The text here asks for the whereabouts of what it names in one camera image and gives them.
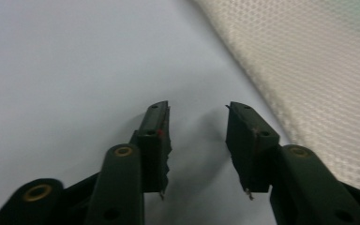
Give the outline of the pale blue table mat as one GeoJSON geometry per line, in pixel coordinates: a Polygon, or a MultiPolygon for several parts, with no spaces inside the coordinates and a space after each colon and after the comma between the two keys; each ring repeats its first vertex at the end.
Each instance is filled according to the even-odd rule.
{"type": "Polygon", "coordinates": [[[163,100],[169,184],[145,225],[276,225],[225,137],[233,101],[277,119],[194,0],[0,0],[0,208],[32,180],[96,173],[163,100]]]}

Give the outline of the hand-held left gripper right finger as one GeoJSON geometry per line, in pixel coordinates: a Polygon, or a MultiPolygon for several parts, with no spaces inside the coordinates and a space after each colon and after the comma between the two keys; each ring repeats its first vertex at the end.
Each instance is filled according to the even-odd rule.
{"type": "Polygon", "coordinates": [[[232,101],[227,108],[225,143],[242,189],[252,200],[253,193],[269,190],[272,180],[270,155],[279,146],[279,135],[252,107],[232,101]]]}

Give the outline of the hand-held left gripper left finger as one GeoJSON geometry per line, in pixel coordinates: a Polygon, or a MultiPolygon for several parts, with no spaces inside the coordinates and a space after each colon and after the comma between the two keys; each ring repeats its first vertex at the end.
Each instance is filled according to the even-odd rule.
{"type": "Polygon", "coordinates": [[[169,183],[168,159],[172,151],[169,124],[169,101],[154,103],[147,108],[141,125],[130,139],[141,151],[142,191],[156,192],[161,199],[169,183]]]}

